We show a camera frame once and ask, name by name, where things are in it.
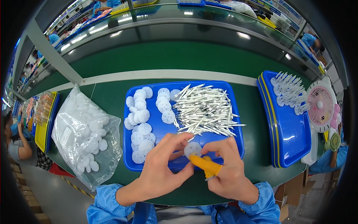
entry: blue anti-static jacket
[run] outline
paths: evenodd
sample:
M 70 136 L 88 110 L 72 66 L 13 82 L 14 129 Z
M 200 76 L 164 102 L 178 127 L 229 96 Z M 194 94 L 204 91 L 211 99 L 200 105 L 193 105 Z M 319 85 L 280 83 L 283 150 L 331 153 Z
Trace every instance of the blue anti-static jacket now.
M 248 224 L 248 223 L 280 223 L 280 209 L 275 204 L 274 192 L 267 182 L 255 184 L 258 188 L 258 200 L 253 205 L 246 205 L 238 202 L 239 208 L 227 205 L 208 205 L 200 206 L 205 215 L 211 215 L 211 220 L 220 224 Z M 157 216 L 153 204 L 137 202 L 130 206 L 122 206 L 116 200 L 116 192 L 123 187 L 120 184 L 101 185 L 97 187 L 95 202 L 87 210 L 87 219 L 89 224 L 111 223 L 111 224 L 152 224 L 157 223 Z M 134 211 L 134 217 L 127 219 Z
M 120 0 L 107 0 L 107 6 L 108 7 L 115 7 L 115 6 L 119 6 L 121 4 L 121 1 Z M 92 17 L 95 17 L 97 15 L 100 15 L 102 12 L 97 12 L 95 13 L 95 10 L 96 9 L 99 9 L 101 7 L 101 2 L 100 1 L 97 1 L 96 4 L 95 4 L 95 7 L 93 8 L 93 15 Z

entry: person in blue uniform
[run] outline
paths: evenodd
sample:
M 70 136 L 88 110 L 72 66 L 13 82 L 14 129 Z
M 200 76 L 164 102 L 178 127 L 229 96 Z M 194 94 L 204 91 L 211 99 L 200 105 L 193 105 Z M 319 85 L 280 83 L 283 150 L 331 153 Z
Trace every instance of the person in blue uniform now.
M 308 174 L 314 175 L 318 173 L 329 173 L 344 166 L 347 159 L 348 145 L 346 141 L 343 140 L 344 133 L 341 127 L 342 125 L 339 124 L 338 133 L 340 133 L 341 143 L 338 150 L 327 150 L 324 152 L 323 156 L 310 166 Z
M 305 33 L 301 40 L 307 45 L 307 47 L 314 55 L 316 55 L 316 51 L 318 50 L 320 50 L 321 52 L 325 50 L 325 47 L 322 45 L 321 40 L 315 38 L 309 33 Z
M 97 0 L 94 8 L 93 8 L 93 15 L 95 17 L 102 13 L 102 11 L 111 9 L 115 6 L 119 6 L 121 4 L 120 0 Z
M 153 204 L 142 202 L 172 192 L 193 175 L 194 165 L 191 162 L 177 174 L 173 174 L 168 168 L 168 161 L 182 156 L 183 149 L 188 144 L 187 139 L 192 137 L 193 134 L 188 132 L 166 134 L 147 154 L 139 178 L 126 186 L 98 186 L 95 202 L 87 210 L 88 222 L 280 223 L 280 208 L 275 204 L 272 187 L 267 182 L 254 185 L 245 177 L 244 163 L 233 137 L 207 143 L 201 153 L 215 152 L 224 159 L 224 165 L 217 177 L 207 181 L 208 188 L 221 197 L 237 200 L 236 206 L 224 203 L 199 207 L 170 207 L 156 211 Z M 132 211 L 134 217 L 128 220 L 127 216 Z

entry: clear plastic bag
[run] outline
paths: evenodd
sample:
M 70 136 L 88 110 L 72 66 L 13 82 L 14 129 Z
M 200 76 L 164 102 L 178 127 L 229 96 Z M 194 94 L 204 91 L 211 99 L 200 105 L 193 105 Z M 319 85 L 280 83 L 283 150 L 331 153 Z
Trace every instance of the clear plastic bag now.
M 52 139 L 67 165 L 92 191 L 111 178 L 123 154 L 119 145 L 120 123 L 120 118 L 101 110 L 77 85 L 69 93 L 56 116 Z M 82 165 L 88 162 L 86 158 L 90 161 L 87 166 L 93 168 L 90 172 L 87 172 L 88 168 L 82 168 Z M 93 158 L 98 166 L 91 162 Z

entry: green table surface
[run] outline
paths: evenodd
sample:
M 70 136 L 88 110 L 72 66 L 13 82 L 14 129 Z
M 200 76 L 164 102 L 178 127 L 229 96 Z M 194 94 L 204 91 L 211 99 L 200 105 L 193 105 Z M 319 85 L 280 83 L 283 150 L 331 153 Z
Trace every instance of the green table surface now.
M 131 54 L 135 55 L 138 52 L 147 52 L 149 48 L 155 48 L 157 51 L 153 58 L 157 59 L 155 62 L 151 59 L 143 61 L 143 63 L 129 62 L 125 63 L 122 68 L 116 69 L 111 64 L 111 57 L 118 54 L 121 50 L 122 53 L 126 53 L 130 57 Z M 205 51 L 218 51 L 227 52 L 228 63 L 225 65 L 208 63 L 201 57 L 197 57 L 197 50 L 199 54 L 204 54 Z M 168 51 L 175 49 L 175 53 L 170 53 L 171 57 L 168 57 Z M 188 49 L 191 49 L 193 54 L 186 54 Z M 96 66 L 88 66 L 91 61 L 98 57 L 107 56 L 108 60 L 102 64 L 100 68 Z M 182 57 L 182 61 L 178 62 L 176 59 Z M 221 71 L 238 75 L 245 75 L 249 77 L 257 78 L 263 70 L 272 71 L 288 71 L 297 74 L 292 69 L 281 65 L 273 60 L 267 59 L 263 56 L 246 52 L 240 49 L 233 49 L 226 46 L 211 45 L 205 43 L 149 43 L 142 45 L 126 46 L 120 49 L 112 49 L 101 52 L 97 55 L 88 56 L 81 59 L 74 64 L 75 70 L 79 73 L 86 72 L 87 77 L 102 75 L 106 73 L 130 71 L 130 70 L 146 70 L 146 69 L 193 69 L 193 70 L 205 70 L 205 71 Z M 58 74 L 54 73 L 45 78 L 38 84 L 41 85 L 37 88 L 37 91 L 41 89 L 48 89 L 49 87 L 57 86 L 59 83 L 57 80 Z M 308 87 L 310 81 L 302 77 L 305 86 Z M 144 79 L 144 80 L 125 80 L 125 81 L 113 81 L 97 83 L 96 85 L 81 86 L 80 90 L 88 97 L 92 96 L 92 101 L 96 103 L 108 114 L 120 117 L 123 119 L 125 95 L 129 88 L 137 85 L 147 85 L 159 82 L 171 82 L 178 81 L 176 79 Z M 245 145 L 245 155 L 243 161 L 245 163 L 245 175 L 251 180 L 252 183 L 258 183 L 267 181 L 272 187 L 276 187 L 286 181 L 292 179 L 296 175 L 303 172 L 307 165 L 301 162 L 297 162 L 288 168 L 274 168 L 271 165 L 271 149 L 269 139 L 269 128 L 267 124 L 266 114 L 263 107 L 263 103 L 257 87 L 246 86 L 240 84 L 233 84 L 236 103 L 240 113 L 240 120 L 242 124 L 247 126 L 242 128 L 243 140 Z M 60 94 L 60 106 L 65 101 L 67 95 L 71 89 L 59 91 Z M 122 136 L 123 122 L 120 125 L 120 133 Z M 318 157 L 323 154 L 323 138 L 322 134 L 319 134 L 318 141 Z M 51 148 L 46 153 L 55 163 L 60 167 L 73 174 L 72 170 L 67 166 L 58 152 L 54 142 L 51 140 Z M 128 170 L 123 160 L 120 160 L 114 175 L 106 181 L 104 184 L 119 183 L 127 185 L 136 178 L 138 178 L 140 172 L 132 172 Z M 197 205 L 209 205 L 218 204 L 231 201 L 220 197 L 208 190 L 207 183 L 205 182 L 205 176 L 203 171 L 195 171 L 194 175 L 183 183 L 181 187 L 173 192 L 163 195 L 158 198 L 148 200 L 147 202 L 163 205 L 177 205 L 177 206 L 197 206 Z

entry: right hand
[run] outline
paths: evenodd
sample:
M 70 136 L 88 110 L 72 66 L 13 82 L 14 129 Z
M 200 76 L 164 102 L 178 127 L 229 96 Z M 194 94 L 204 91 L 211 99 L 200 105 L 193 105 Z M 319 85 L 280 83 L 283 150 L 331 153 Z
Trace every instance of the right hand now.
M 204 145 L 201 154 L 215 152 L 224 159 L 217 177 L 208 180 L 208 188 L 215 194 L 251 205 L 258 200 L 258 189 L 244 174 L 244 162 L 240 158 L 234 137 Z

